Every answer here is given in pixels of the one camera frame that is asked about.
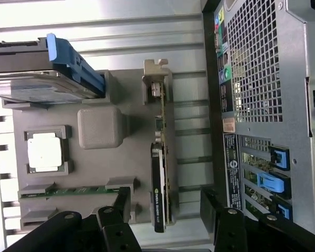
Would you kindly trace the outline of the loose green RAM stick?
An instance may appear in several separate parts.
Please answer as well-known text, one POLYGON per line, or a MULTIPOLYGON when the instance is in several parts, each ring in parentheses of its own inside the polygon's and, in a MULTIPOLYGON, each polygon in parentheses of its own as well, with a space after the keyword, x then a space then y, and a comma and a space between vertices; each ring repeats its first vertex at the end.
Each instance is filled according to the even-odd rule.
POLYGON ((30 192, 24 193, 20 196, 21 199, 29 198, 52 198, 64 196, 84 196, 84 195, 100 195, 117 193, 119 188, 106 189, 105 186, 84 186, 76 188, 50 188, 45 189, 44 192, 30 192))

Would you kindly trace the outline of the grey parts rack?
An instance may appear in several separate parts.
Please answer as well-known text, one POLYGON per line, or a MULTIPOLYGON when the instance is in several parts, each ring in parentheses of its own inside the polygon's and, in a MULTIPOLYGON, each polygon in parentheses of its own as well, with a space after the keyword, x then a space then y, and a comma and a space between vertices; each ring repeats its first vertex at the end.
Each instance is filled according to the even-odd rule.
POLYGON ((22 229, 32 230, 64 211, 87 216, 109 205, 117 194, 20 198, 50 188, 84 186, 130 188, 129 221, 152 222, 150 147, 158 106, 143 103, 143 73, 142 69, 105 71, 104 99, 10 105, 22 229), (61 139, 62 166, 57 172, 31 173, 27 140, 35 133, 49 132, 61 139))

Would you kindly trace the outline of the blue card latch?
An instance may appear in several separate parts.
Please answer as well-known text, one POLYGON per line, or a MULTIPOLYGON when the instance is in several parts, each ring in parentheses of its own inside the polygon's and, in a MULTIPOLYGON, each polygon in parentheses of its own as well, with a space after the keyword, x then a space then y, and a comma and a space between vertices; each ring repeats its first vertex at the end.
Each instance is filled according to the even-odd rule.
POLYGON ((288 148, 270 145, 270 165, 282 170, 290 171, 290 153, 288 148))
POLYGON ((285 200, 289 200, 292 197, 291 178, 281 173, 274 171, 257 173, 257 185, 285 200))
POLYGON ((276 214, 281 215, 290 221, 293 221, 292 206, 286 202, 276 203, 276 214))

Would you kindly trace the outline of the hard disk in blue caddy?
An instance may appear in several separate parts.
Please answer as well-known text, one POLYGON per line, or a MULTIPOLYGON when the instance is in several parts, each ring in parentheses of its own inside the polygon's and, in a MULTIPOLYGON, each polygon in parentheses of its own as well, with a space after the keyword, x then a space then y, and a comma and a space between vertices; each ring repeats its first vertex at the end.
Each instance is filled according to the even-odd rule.
POLYGON ((106 80, 68 40, 0 41, 0 98, 40 104, 105 98, 106 80))

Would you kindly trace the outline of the loose silver CPU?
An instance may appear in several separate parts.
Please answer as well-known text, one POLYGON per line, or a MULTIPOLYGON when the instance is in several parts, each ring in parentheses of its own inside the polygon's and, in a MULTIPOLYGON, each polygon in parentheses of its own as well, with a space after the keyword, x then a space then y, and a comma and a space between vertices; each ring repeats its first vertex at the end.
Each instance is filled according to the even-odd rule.
POLYGON ((52 133, 35 133, 27 140, 31 173, 57 172, 62 166, 61 139, 52 133))

